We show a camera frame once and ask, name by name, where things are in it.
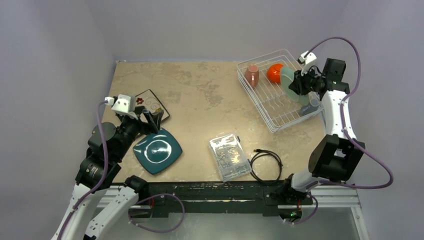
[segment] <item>white wire dish rack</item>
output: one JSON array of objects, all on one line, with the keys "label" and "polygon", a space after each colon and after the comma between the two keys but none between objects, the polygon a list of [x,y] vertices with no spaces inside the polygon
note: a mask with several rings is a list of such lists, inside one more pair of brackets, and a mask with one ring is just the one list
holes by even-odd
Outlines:
[{"label": "white wire dish rack", "polygon": [[[283,64],[294,71],[301,69],[301,66],[286,49],[237,64],[238,80],[272,133],[300,123],[324,110],[320,104],[316,111],[300,115],[302,105],[292,101],[279,84],[268,80],[267,71],[274,64]],[[256,65],[259,69],[259,81],[254,88],[244,77],[246,69],[250,65]],[[310,92],[308,96],[309,100],[320,100],[315,92]]]}]

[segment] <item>pink cup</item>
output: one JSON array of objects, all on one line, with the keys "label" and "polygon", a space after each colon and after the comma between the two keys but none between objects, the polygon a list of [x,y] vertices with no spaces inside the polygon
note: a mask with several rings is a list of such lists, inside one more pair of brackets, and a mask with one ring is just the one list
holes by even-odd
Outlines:
[{"label": "pink cup", "polygon": [[256,87],[259,81],[259,69],[256,65],[250,65],[246,72],[244,73],[244,77],[246,78],[247,82],[250,84],[252,88]]}]

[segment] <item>wire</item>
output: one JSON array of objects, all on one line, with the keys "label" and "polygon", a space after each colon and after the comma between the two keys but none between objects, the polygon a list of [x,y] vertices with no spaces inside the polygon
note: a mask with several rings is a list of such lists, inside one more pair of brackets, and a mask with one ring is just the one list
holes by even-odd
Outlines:
[{"label": "wire", "polygon": [[179,204],[181,205],[181,208],[182,208],[182,216],[181,216],[181,219],[179,220],[179,222],[178,222],[175,226],[171,227],[170,229],[166,229],[166,230],[151,229],[151,228],[148,228],[148,227],[146,227],[146,226],[142,226],[142,225],[140,225],[140,224],[136,223],[134,220],[132,220],[132,219],[131,219],[130,213],[128,212],[129,223],[131,223],[131,224],[133,224],[133,225],[135,225],[136,227],[139,227],[139,228],[141,228],[141,229],[144,229],[144,230],[147,230],[147,231],[150,231],[150,232],[153,232],[153,233],[158,233],[158,234],[169,233],[169,232],[172,232],[172,231],[174,231],[175,229],[177,229],[177,228],[181,225],[181,223],[183,223],[184,215],[186,214],[186,209],[184,208],[184,204],[183,204],[183,202],[182,202],[182,201],[181,201],[181,200],[180,200],[177,196],[175,196],[175,195],[173,195],[173,194],[169,194],[169,193],[160,193],[160,194],[156,194],[156,195],[153,195],[153,196],[151,196],[151,197],[145,198],[145,199],[143,199],[143,200],[141,200],[141,201],[138,201],[138,202],[136,202],[136,203],[135,203],[135,205],[142,204],[142,203],[144,203],[145,201],[148,201],[148,200],[150,200],[150,199],[157,198],[157,197],[159,197],[159,196],[170,196],[170,197],[173,197],[173,198],[174,198],[174,199],[176,199],[176,200],[179,202]]},{"label": "wire", "polygon": [[297,208],[296,208],[296,210],[297,210],[297,211],[299,211],[299,212],[301,212],[301,211],[302,211],[301,203],[302,203],[302,202],[301,202],[301,200],[300,200],[300,199],[298,199],[298,200],[297,200]]},{"label": "wire", "polygon": [[297,222],[293,222],[293,221],[289,221],[290,223],[289,224],[291,224],[291,225],[298,225],[298,224],[302,224],[302,223],[304,223],[304,222],[306,222],[306,221],[308,221],[310,218],[312,218],[312,216],[313,215],[315,215],[315,213],[317,212],[317,210],[318,210],[318,200],[317,200],[317,198],[316,197],[314,197],[310,192],[308,192],[307,193],[307,195],[310,197],[310,198],[312,198],[313,200],[315,200],[315,208],[313,209],[313,211],[307,216],[307,217],[305,217],[305,218],[303,218],[303,219],[300,219],[299,221],[297,221]]},{"label": "wire", "polygon": [[150,199],[148,200],[148,205],[150,206],[150,209],[153,210],[153,207],[155,206],[155,199],[151,199],[151,203],[150,203]]},{"label": "wire", "polygon": [[394,176],[392,171],[390,170],[390,168],[384,163],[382,162],[381,159],[379,159],[377,156],[375,156],[374,154],[372,154],[370,151],[366,150],[365,148],[363,148],[362,146],[360,146],[355,140],[353,140],[351,138],[351,136],[349,136],[348,133],[348,128],[346,127],[346,119],[345,119],[345,101],[352,96],[357,90],[358,90],[358,86],[361,80],[361,59],[359,57],[359,52],[358,49],[355,47],[355,45],[349,41],[348,39],[344,38],[344,37],[340,37],[340,36],[334,36],[334,37],[330,37],[327,39],[322,40],[321,42],[319,42],[318,44],[316,44],[315,46],[313,46],[304,57],[306,57],[310,52],[312,52],[316,47],[318,47],[319,45],[321,45],[322,43],[331,40],[331,39],[340,39],[343,40],[345,42],[347,42],[355,51],[356,54],[356,59],[357,59],[357,64],[358,64],[358,73],[357,73],[357,79],[356,79],[356,84],[355,87],[353,88],[353,90],[347,94],[340,103],[340,117],[341,117],[341,126],[344,132],[344,135],[346,135],[347,139],[355,146],[357,147],[361,152],[363,152],[364,154],[366,154],[368,157],[370,157],[372,160],[374,160],[375,162],[377,162],[380,166],[382,166],[388,173],[389,175],[389,180],[387,183],[385,184],[381,184],[381,185],[376,185],[376,186],[360,186],[360,185],[351,185],[351,184],[345,184],[345,183],[339,183],[339,182],[332,182],[332,181],[328,181],[328,180],[319,180],[316,182],[313,182],[311,184],[309,184],[306,189],[309,189],[310,187],[316,185],[316,184],[330,184],[330,185],[338,185],[338,186],[343,186],[343,187],[347,187],[347,188],[352,188],[352,189],[383,189],[383,188],[387,188],[388,186],[392,185],[393,180],[394,180]]},{"label": "wire", "polygon": [[321,75],[323,74],[323,73],[320,71],[320,69],[319,69],[316,65],[311,66],[311,67],[309,68],[309,71],[310,71],[313,67],[315,67],[316,71],[317,71],[319,74],[321,74]]},{"label": "wire", "polygon": [[[263,184],[274,184],[274,183],[276,183],[276,182],[278,182],[279,180],[280,180],[280,177],[281,177],[281,173],[282,173],[282,171],[283,171],[283,169],[282,169],[282,167],[283,167],[283,163],[281,162],[281,158],[275,153],[275,152],[273,152],[273,151],[269,151],[269,150],[263,150],[263,149],[255,149],[255,150],[253,150],[256,154],[252,157],[252,159],[251,159],[251,161],[250,161],[250,166],[251,166],[251,168],[252,168],[252,171],[250,172],[250,174],[252,175],[252,177],[254,178],[254,179],[256,179],[258,182],[260,182],[260,183],[263,183]],[[271,157],[273,157],[276,161],[277,161],[277,164],[278,164],[278,167],[279,167],[279,174],[278,174],[278,177],[277,177],[277,179],[275,179],[275,180],[262,180],[262,179],[260,179],[257,175],[256,175],[256,173],[253,171],[253,162],[256,160],[256,159],[258,159],[258,158],[260,158],[260,157],[264,157],[264,156],[271,156]]]},{"label": "wire", "polygon": [[64,234],[64,231],[69,223],[69,221],[71,220],[72,215],[74,214],[75,211],[78,210],[78,206],[81,204],[81,202],[90,194],[94,193],[105,181],[106,175],[108,173],[108,166],[109,166],[109,159],[108,159],[108,146],[106,145],[106,138],[105,138],[105,132],[103,130],[103,126],[102,126],[102,121],[100,120],[100,107],[103,104],[108,103],[108,101],[102,101],[98,104],[97,106],[97,112],[95,114],[95,117],[97,119],[97,125],[98,125],[98,130],[100,132],[100,139],[101,139],[101,143],[103,145],[103,156],[104,156],[104,166],[103,166],[103,174],[101,175],[100,180],[98,181],[98,183],[92,188],[90,189],[87,193],[85,193],[80,199],[78,199],[75,203],[75,205],[72,206],[72,211],[69,212],[69,214],[67,215],[65,221],[62,224],[62,227],[60,228],[59,234],[57,235],[57,239],[61,240],[62,239],[62,235]]}]

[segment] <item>gray wall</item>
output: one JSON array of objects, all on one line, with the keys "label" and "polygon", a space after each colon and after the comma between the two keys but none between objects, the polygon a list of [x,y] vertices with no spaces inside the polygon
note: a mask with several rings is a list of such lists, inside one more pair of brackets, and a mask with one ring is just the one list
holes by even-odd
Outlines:
[{"label": "gray wall", "polygon": [[327,37],[348,0],[90,0],[113,55],[129,61],[299,54]]},{"label": "gray wall", "polygon": [[[423,10],[422,0],[351,0],[332,32],[352,40],[362,60],[361,84],[349,104],[356,136],[394,173],[390,188],[358,191],[372,239],[424,236]],[[344,79],[354,86],[357,64],[347,43],[331,40],[318,57],[321,67],[325,57],[346,60]],[[353,179],[375,185],[388,175],[363,157]]]},{"label": "gray wall", "polygon": [[0,1],[0,239],[50,239],[115,60],[83,0]]}]

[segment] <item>table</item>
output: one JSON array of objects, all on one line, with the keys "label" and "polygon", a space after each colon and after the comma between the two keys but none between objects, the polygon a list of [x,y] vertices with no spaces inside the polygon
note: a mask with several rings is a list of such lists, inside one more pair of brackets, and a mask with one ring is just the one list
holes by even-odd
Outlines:
[{"label": "table", "polygon": [[[220,181],[208,142],[235,132],[244,152],[254,149],[277,153],[282,160],[281,179],[308,165],[311,152],[325,135],[321,114],[271,133],[237,77],[236,62],[118,62],[109,96],[137,95],[152,90],[171,117],[162,123],[179,142],[183,153],[169,168],[151,175],[136,159],[132,147],[119,165],[115,183],[139,176],[148,182]],[[106,106],[103,122],[120,122]],[[255,161],[253,168],[264,180],[278,176],[277,163],[269,156]],[[254,180],[250,174],[236,178]]]}]

